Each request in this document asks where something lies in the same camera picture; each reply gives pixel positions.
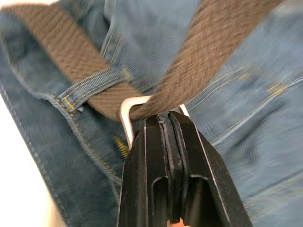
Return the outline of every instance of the jeans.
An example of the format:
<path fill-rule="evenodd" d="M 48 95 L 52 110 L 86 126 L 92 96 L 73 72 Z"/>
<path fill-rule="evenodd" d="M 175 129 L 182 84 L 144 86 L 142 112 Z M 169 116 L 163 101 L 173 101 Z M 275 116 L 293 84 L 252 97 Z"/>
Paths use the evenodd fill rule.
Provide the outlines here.
<path fill-rule="evenodd" d="M 1 94 L 65 223 L 112 227 L 126 139 L 120 123 L 86 101 L 110 80 L 150 94 L 172 63 L 198 0 L 56 4 L 84 29 L 110 70 L 85 81 L 88 86 L 72 85 L 23 23 L 1 13 Z M 257 227 L 303 221 L 301 24 L 302 1 L 285 1 L 187 103 L 198 129 L 224 158 Z"/>

